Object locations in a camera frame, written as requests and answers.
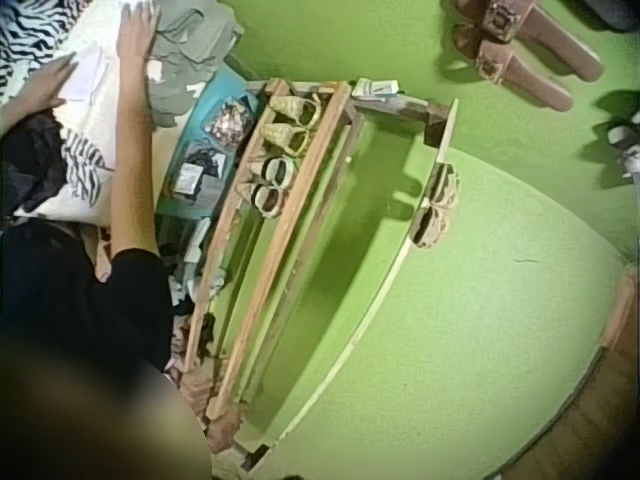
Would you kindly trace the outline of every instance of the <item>brown sandal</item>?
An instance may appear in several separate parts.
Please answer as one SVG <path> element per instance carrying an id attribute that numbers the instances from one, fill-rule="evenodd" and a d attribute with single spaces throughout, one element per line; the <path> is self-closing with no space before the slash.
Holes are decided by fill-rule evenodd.
<path id="1" fill-rule="evenodd" d="M 545 12 L 538 0 L 455 0 L 458 11 L 503 43 L 533 40 L 562 60 L 585 82 L 604 72 L 598 55 Z"/>
<path id="2" fill-rule="evenodd" d="M 457 26 L 453 32 L 453 43 L 460 53 L 475 62 L 480 75 L 496 85 L 509 82 L 558 112 L 566 112 L 573 107 L 571 93 L 527 67 L 511 45 L 484 38 L 480 29 L 471 25 Z"/>

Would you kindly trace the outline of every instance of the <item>beige sandal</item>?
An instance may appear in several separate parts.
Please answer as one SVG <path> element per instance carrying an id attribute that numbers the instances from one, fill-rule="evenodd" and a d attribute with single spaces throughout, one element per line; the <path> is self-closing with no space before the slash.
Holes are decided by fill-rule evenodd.
<path id="1" fill-rule="evenodd" d="M 282 213 L 286 193 L 277 188 L 257 183 L 238 185 L 238 193 L 264 218 L 275 218 Z"/>
<path id="2" fill-rule="evenodd" d="M 428 206 L 421 208 L 411 226 L 410 237 L 418 248 L 435 247 L 449 230 L 449 212 Z"/>
<path id="3" fill-rule="evenodd" d="M 456 0 L 455 4 L 499 42 L 516 36 L 535 41 L 586 82 L 595 82 L 604 72 L 598 55 L 545 12 L 538 0 Z"/>
<path id="4" fill-rule="evenodd" d="M 298 126 L 309 129 L 318 123 L 322 115 L 322 104 L 317 95 L 313 96 L 313 100 L 296 96 L 273 96 L 269 100 L 269 106 Z"/>
<path id="5" fill-rule="evenodd" d="M 558 112 L 573 107 L 569 91 L 527 67 L 511 45 L 484 38 L 480 29 L 469 25 L 455 28 L 453 43 L 460 53 L 474 61 L 480 75 L 496 85 L 503 81 L 511 83 Z"/>
<path id="6" fill-rule="evenodd" d="M 288 123 L 271 123 L 260 130 L 262 137 L 269 143 L 280 147 L 290 157 L 298 158 L 309 143 L 309 130 L 294 127 Z"/>
<path id="7" fill-rule="evenodd" d="M 250 161 L 247 165 L 255 176 L 268 182 L 278 190 L 289 188 L 296 176 L 295 161 L 284 155 L 276 158 L 267 158 L 266 160 Z"/>
<path id="8" fill-rule="evenodd" d="M 440 164 L 436 168 L 436 180 L 429 196 L 429 204 L 440 210 L 454 210 L 460 203 L 458 173 L 453 165 L 448 163 Z"/>

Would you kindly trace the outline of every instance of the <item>black shirt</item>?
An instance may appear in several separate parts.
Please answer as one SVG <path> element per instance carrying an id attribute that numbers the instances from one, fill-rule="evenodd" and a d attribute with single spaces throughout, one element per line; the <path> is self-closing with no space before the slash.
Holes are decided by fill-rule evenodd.
<path id="1" fill-rule="evenodd" d="M 82 242 L 48 223 L 11 228 L 0 244 L 5 341 L 80 363 L 118 388 L 132 386 L 141 361 L 164 369 L 173 317 L 157 256 L 120 252 L 101 283 Z"/>

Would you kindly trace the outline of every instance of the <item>wooden shoe rack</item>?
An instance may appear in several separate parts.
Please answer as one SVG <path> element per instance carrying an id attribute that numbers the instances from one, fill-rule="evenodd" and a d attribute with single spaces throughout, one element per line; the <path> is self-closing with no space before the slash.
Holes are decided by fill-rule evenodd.
<path id="1" fill-rule="evenodd" d="M 268 97 L 315 93 L 320 96 L 324 108 L 322 118 L 314 128 L 308 149 L 298 162 L 298 173 L 288 192 L 281 215 L 275 219 L 266 220 L 275 222 L 275 229 L 258 273 L 246 314 L 235 334 L 230 354 L 225 356 L 224 361 L 218 361 L 215 365 L 211 358 L 202 360 L 198 357 L 204 317 L 209 310 L 209 285 L 213 282 L 215 272 L 229 245 L 231 234 L 240 220 L 240 209 L 245 199 L 240 195 L 237 187 L 251 179 L 252 173 L 247 167 L 248 162 L 264 157 L 268 148 L 260 133 L 263 125 L 272 123 L 276 118 L 276 113 L 268 105 L 258 120 L 254 133 L 240 159 L 208 247 L 195 310 L 189 319 L 186 353 L 178 368 L 181 371 L 179 375 L 180 390 L 196 415 L 203 421 L 209 446 L 213 453 L 221 452 L 235 445 L 233 437 L 240 425 L 244 407 L 233 404 L 234 387 L 250 349 L 252 334 L 259 323 L 268 295 L 283 264 L 287 247 L 301 218 L 305 202 L 314 183 L 316 183 L 332 141 L 337 138 L 338 134 L 343 133 L 344 127 L 349 127 L 346 136 L 338 145 L 336 161 L 332 163 L 331 170 L 327 172 L 328 180 L 324 189 L 318 193 L 320 202 L 314 211 L 311 222 L 302 233 L 304 236 L 300 248 L 295 253 L 293 268 L 288 274 L 282 295 L 277 299 L 275 313 L 267 325 L 266 335 L 258 350 L 258 360 L 255 361 L 255 370 L 252 371 L 253 377 L 260 378 L 263 373 L 262 369 L 275 349 L 279 335 L 291 312 L 295 294 L 302 284 L 306 265 L 311 259 L 314 246 L 331 210 L 336 193 L 349 170 L 350 158 L 357 147 L 365 123 L 364 116 L 359 112 L 359 109 L 375 110 L 424 122 L 426 126 L 425 143 L 431 146 L 439 147 L 441 143 L 448 146 L 448 138 L 451 133 L 450 128 L 446 132 L 444 128 L 449 117 L 448 107 L 404 96 L 384 103 L 367 102 L 365 104 L 351 98 L 351 88 L 346 82 L 290 84 L 283 79 L 276 78 L 268 82 L 249 82 L 248 87 L 249 90 L 256 93 L 261 91 Z"/>

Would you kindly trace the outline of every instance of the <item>hand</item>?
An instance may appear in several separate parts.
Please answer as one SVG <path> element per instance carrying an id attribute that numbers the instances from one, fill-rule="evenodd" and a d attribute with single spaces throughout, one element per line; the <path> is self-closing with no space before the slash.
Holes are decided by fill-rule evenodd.
<path id="1" fill-rule="evenodd" d="M 74 55 L 57 58 L 31 74 L 14 99 L 24 116 L 64 105 L 58 92 L 76 68 L 77 64 L 71 63 Z"/>
<path id="2" fill-rule="evenodd" d="M 133 11 L 128 4 L 122 8 L 117 46 L 121 72 L 144 67 L 156 33 L 158 11 L 149 1 L 138 3 Z"/>

